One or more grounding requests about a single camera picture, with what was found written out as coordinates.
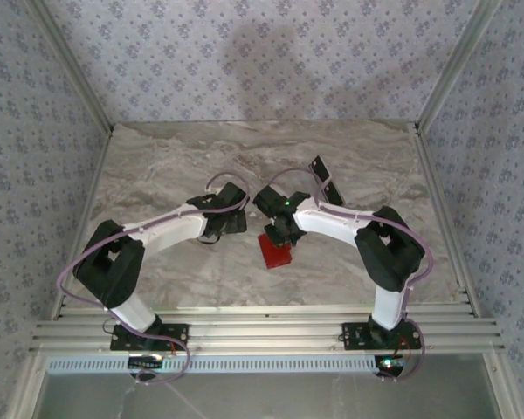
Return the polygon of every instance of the floral wallpaper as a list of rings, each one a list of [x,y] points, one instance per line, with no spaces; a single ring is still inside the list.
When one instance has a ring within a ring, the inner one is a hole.
[[[426,137],[524,396],[524,0],[503,2]]]
[[[0,417],[104,138],[23,2],[0,0]]]
[[[112,122],[415,120],[475,0],[45,0]]]

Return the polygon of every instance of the gray marble table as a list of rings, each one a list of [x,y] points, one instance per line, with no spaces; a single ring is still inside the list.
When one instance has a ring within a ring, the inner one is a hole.
[[[401,121],[118,125],[100,175],[87,236],[109,218],[133,223],[170,211],[202,195],[207,180],[221,170],[240,172],[254,196],[272,174],[306,166],[316,155],[332,171],[350,208],[392,206],[431,246],[435,270],[416,286],[411,300],[453,300],[458,284],[415,144]],[[314,181],[302,173],[284,175],[277,184],[287,193],[314,190]],[[244,234],[223,237],[212,246],[191,240],[148,259],[137,291],[157,308],[373,302],[375,286],[354,248],[309,234],[293,249],[290,265],[267,270],[257,239],[267,220],[251,203],[247,216]],[[86,295],[78,282],[71,289]]]

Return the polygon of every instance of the black mounting bracket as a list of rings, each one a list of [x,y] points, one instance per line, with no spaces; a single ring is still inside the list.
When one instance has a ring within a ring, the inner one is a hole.
[[[155,334],[169,336],[185,344],[189,340],[190,327],[187,324],[161,324]],[[111,338],[111,351],[152,351],[152,352],[182,352],[178,345],[171,345],[166,340],[144,339],[130,333],[122,325],[116,325]]]
[[[372,319],[364,323],[343,323],[338,340],[343,342],[346,351],[421,349],[419,331],[403,319],[389,331],[377,326]]]

